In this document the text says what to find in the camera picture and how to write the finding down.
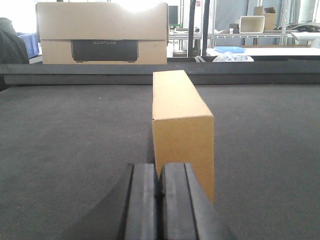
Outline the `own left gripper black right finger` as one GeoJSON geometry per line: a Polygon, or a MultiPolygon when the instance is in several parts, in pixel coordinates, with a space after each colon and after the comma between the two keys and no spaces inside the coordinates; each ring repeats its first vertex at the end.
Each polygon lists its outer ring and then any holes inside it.
{"type": "Polygon", "coordinates": [[[189,163],[167,163],[161,171],[161,240],[235,240],[206,196],[189,163]]]}

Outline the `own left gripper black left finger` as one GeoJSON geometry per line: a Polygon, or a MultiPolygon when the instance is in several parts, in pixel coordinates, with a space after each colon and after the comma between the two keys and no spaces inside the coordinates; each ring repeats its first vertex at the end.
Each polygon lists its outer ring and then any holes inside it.
{"type": "Polygon", "coordinates": [[[158,179],[150,163],[128,164],[108,194],[61,240],[158,239],[158,179]]]}

